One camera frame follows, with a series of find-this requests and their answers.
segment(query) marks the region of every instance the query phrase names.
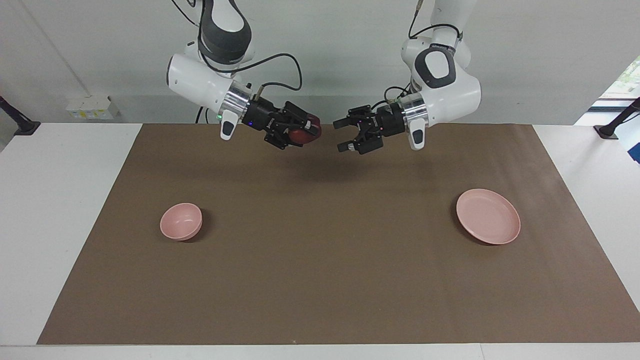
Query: plate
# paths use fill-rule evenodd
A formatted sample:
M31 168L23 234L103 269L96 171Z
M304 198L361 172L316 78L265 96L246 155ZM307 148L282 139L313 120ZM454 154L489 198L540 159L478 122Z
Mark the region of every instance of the plate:
M485 243L510 243L520 234L520 217L513 205L498 193L471 189L460 195L456 212L462 226Z

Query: white table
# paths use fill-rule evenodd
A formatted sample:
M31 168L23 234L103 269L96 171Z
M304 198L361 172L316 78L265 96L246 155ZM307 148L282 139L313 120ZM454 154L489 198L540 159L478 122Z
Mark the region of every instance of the white table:
M42 124L0 152L0 359L640 358L640 343L35 346L140 127ZM535 129L638 307L640 167L590 127Z

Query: black stand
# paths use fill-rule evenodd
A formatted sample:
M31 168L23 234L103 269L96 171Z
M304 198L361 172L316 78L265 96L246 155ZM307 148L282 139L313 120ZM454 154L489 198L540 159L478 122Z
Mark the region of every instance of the black stand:
M634 102L632 102L626 109L624 109L620 115L618 115L612 122L608 125L596 125L593 128L596 129L598 135L600 135L603 139L609 140L617 140L618 137L614 132L616 131L616 127L622 124L631 114L640 110L640 97L638 97Z
M9 115L9 117L13 119L16 124L18 124L18 130L16 130L14 135L31 135L36 131L38 126L40 126L39 121L32 121L18 109L14 108L13 106L11 106L11 104L6 102L6 100L1 96L0 108L2 108L2 110L4 110L4 112L7 113L7 115Z

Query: blue object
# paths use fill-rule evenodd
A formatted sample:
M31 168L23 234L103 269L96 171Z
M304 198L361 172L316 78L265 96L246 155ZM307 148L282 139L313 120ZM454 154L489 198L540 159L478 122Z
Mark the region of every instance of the blue object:
M634 160L640 163L640 143L637 143L636 146L632 147L631 150L629 150L629 155L631 155Z

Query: bowl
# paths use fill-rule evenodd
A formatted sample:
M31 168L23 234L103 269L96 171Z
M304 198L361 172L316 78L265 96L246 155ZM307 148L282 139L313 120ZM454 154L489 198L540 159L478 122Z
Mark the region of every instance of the bowl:
M198 206L188 202L170 207L160 219L162 234L176 241L191 239L201 227L202 211Z

